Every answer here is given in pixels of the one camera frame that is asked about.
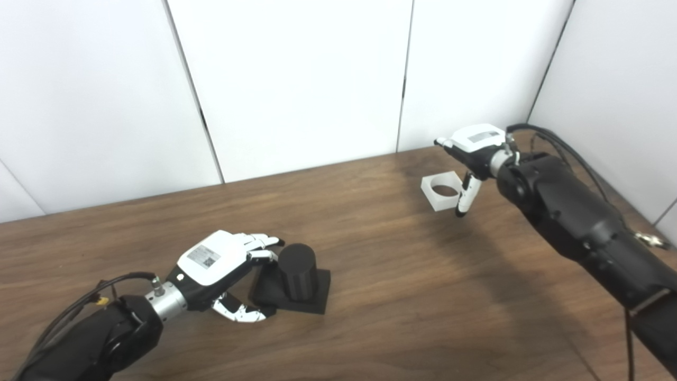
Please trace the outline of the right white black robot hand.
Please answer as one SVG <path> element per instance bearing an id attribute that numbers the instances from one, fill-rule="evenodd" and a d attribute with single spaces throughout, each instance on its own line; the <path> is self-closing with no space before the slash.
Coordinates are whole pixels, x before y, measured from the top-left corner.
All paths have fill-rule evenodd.
<path id="1" fill-rule="evenodd" d="M 437 138 L 434 145 L 442 147 L 466 167 L 455 208 L 457 217 L 469 212 L 483 181 L 497 178 L 502 166 L 515 164 L 520 159 L 520 153 L 506 140 L 506 132 L 486 123 L 461 128 L 447 138 Z"/>

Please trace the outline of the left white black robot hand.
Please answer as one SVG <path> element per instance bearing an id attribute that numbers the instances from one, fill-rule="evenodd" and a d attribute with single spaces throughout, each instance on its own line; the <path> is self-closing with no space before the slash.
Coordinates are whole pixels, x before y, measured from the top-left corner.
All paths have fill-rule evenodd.
<path id="1" fill-rule="evenodd" d="M 266 234 L 216 231 L 179 257 L 165 284 L 179 292 L 179 304 L 186 311 L 213 309 L 234 322 L 263 321 L 277 313 L 275 306 L 247 305 L 229 289 L 254 267 L 276 264 L 273 248 L 283 246 L 283 240 Z"/>

